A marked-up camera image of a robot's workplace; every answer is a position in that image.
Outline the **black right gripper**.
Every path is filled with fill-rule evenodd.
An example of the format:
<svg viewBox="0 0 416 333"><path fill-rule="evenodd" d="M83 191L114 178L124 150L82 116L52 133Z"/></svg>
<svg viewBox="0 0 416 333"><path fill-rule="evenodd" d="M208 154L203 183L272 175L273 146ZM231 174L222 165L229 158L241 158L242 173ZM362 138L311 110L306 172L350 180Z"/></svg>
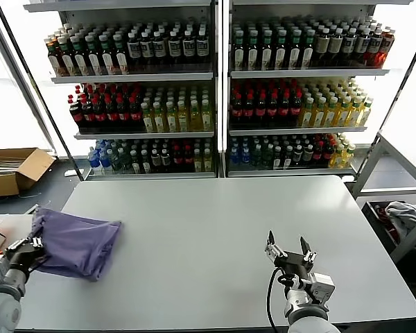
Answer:
<svg viewBox="0 0 416 333"><path fill-rule="evenodd" d="M307 278L313 268L315 252L311 250L309 243L304 237L300 237L301 254L284 252L276 243L272 230L268 233L265 253L274 260L275 267L279 267L285 274L297 275L299 278Z"/></svg>

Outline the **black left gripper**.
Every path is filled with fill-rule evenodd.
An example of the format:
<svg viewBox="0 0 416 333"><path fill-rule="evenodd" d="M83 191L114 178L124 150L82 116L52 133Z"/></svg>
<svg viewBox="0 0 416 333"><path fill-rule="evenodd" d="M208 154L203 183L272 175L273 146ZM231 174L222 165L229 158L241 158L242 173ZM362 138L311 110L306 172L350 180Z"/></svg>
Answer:
<svg viewBox="0 0 416 333"><path fill-rule="evenodd" d="M10 262L10 269L28 273L30 269L45 256L42 239L33 237L16 240L6 248L6 258Z"/></svg>

